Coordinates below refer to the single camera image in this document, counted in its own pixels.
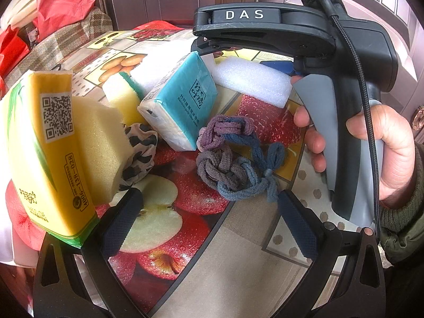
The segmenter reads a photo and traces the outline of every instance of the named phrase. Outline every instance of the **plaid fabric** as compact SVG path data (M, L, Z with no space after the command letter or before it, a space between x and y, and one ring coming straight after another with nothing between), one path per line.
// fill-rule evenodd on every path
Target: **plaid fabric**
M62 27L36 45L6 77L6 86L12 87L28 69L52 69L67 55L109 31L113 31L112 20L93 8L84 20Z

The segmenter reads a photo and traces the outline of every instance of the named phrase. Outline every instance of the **das logo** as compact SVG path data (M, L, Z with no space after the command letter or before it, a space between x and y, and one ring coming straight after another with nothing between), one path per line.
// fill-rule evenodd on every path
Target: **das logo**
M240 13L240 16L238 17L239 19L243 19L243 18L250 19L251 18L246 10L238 10L237 12L240 12L240 11L241 11L241 13ZM262 14L263 10L254 10L254 11L249 10L249 12L251 14L253 14L252 18L262 19L264 17L264 15ZM226 19L231 20L231 19L234 19L234 18L235 18L234 11L227 10L226 11Z
M280 10L277 8L232 8L227 10L213 11L213 24L237 23L237 22L260 22L279 23L281 21Z

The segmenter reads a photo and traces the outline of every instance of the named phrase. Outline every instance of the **teal tissue pack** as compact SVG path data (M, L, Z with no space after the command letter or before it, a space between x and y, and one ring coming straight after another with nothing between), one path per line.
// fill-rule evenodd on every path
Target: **teal tissue pack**
M175 151L195 151L217 94L206 65L192 52L146 95L138 111Z

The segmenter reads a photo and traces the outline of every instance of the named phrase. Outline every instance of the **hand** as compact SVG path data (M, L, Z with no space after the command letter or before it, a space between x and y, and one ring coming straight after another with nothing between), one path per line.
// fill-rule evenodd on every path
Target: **hand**
M301 77L292 77L292 84ZM384 141L383 164L380 173L380 202L391 209L404 206L415 188L415 144L410 125L404 117L387 105L371 107L371 117L376 140ZM294 123L298 127L309 125L310 117L306 108L300 106ZM367 140L363 113L353 116L346 122L348 131L356 138ZM317 172L323 172L326 161L323 155L325 140L314 127L305 134L305 143L312 152L312 165Z

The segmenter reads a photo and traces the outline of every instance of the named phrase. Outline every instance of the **green sleeve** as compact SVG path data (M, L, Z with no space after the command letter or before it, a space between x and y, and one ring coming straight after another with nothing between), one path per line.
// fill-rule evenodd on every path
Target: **green sleeve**
M424 246L424 145L416 145L415 157L416 186L411 199L401 209L382 208L381 212L381 245L392 264Z

